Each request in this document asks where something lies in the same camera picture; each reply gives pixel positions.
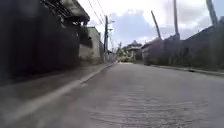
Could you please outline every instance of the wall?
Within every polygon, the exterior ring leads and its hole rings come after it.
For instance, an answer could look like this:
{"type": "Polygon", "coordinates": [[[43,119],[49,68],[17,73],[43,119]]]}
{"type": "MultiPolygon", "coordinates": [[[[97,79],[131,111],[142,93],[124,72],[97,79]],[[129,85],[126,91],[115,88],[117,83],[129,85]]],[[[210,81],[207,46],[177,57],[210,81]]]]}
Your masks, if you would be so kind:
{"type": "Polygon", "coordinates": [[[95,27],[89,27],[88,31],[93,43],[93,57],[100,58],[100,34],[95,27]]]}
{"type": "Polygon", "coordinates": [[[183,41],[182,56],[188,66],[224,68],[224,24],[220,22],[183,41]]]}
{"type": "Polygon", "coordinates": [[[20,4],[4,1],[9,4],[0,14],[2,78],[47,73],[78,64],[79,27],[65,24],[62,28],[59,19],[39,0],[17,0],[20,4]]]}

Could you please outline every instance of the roof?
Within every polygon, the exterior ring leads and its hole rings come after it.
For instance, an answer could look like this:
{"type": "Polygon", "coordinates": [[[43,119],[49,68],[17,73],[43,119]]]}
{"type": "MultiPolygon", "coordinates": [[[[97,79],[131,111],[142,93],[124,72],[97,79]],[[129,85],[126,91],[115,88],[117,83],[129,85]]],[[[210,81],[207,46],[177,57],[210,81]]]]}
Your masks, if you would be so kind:
{"type": "Polygon", "coordinates": [[[159,38],[155,38],[154,40],[151,40],[151,41],[145,43],[145,44],[141,47],[141,49],[144,49],[144,48],[146,48],[146,47],[148,47],[148,46],[152,45],[153,43],[156,43],[156,42],[158,42],[158,41],[160,41],[160,40],[161,40],[161,39],[159,39],[159,38]]]}
{"type": "Polygon", "coordinates": [[[61,0],[62,5],[69,9],[74,16],[84,16],[88,21],[90,17],[77,0],[61,0]]]}

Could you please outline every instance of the road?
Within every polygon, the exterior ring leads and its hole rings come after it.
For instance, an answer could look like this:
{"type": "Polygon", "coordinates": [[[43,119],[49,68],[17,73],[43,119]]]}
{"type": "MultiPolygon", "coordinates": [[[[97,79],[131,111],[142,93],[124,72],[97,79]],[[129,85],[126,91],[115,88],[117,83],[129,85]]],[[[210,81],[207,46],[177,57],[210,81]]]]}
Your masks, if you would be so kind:
{"type": "Polygon", "coordinates": [[[219,77],[117,64],[12,127],[221,128],[223,99],[219,77]]]}

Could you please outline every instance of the building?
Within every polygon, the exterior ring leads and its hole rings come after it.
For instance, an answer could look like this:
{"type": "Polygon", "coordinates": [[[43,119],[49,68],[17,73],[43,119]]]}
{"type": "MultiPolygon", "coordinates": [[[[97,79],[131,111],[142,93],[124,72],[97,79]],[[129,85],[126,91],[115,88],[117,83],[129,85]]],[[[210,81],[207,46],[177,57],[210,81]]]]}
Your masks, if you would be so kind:
{"type": "Polygon", "coordinates": [[[78,64],[81,24],[87,24],[89,16],[76,0],[70,0],[69,7],[59,0],[19,4],[3,0],[0,8],[2,79],[49,73],[78,64]]]}
{"type": "Polygon", "coordinates": [[[88,27],[88,35],[91,40],[91,46],[80,44],[79,56],[85,59],[92,59],[94,63],[103,61],[103,44],[100,41],[100,33],[95,27],[88,27]]]}
{"type": "Polygon", "coordinates": [[[159,63],[164,53],[164,43],[156,38],[141,47],[142,58],[145,64],[159,63]]]}

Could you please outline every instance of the power line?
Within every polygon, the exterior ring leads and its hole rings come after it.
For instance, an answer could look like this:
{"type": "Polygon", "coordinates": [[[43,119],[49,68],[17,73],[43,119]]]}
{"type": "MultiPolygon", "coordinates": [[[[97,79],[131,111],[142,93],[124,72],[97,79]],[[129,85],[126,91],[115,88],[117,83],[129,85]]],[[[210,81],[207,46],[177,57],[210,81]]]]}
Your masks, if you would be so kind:
{"type": "Polygon", "coordinates": [[[94,3],[95,3],[95,5],[97,6],[99,6],[100,7],[100,9],[101,9],[101,13],[103,14],[103,16],[102,16],[102,14],[100,13],[99,15],[100,15],[100,17],[102,18],[102,21],[104,21],[104,17],[105,17],[105,14],[104,14],[104,12],[103,12],[103,9],[102,9],[102,7],[101,7],[101,4],[99,3],[99,1],[97,0],[97,3],[96,3],[96,0],[93,0],[94,1],[94,3]]]}
{"type": "Polygon", "coordinates": [[[101,23],[101,24],[104,24],[104,23],[101,21],[101,19],[98,17],[98,15],[97,15],[96,11],[93,9],[93,6],[92,6],[92,4],[91,4],[90,0],[88,0],[88,1],[89,1],[89,5],[90,5],[90,7],[92,8],[93,12],[95,13],[95,15],[96,15],[97,19],[100,21],[100,23],[101,23]]]}
{"type": "Polygon", "coordinates": [[[102,11],[103,15],[105,16],[105,13],[104,13],[104,11],[103,11],[103,8],[102,8],[102,6],[101,6],[101,4],[100,4],[99,0],[97,0],[97,2],[98,2],[98,4],[99,4],[99,6],[100,6],[100,9],[101,9],[101,11],[102,11]]]}

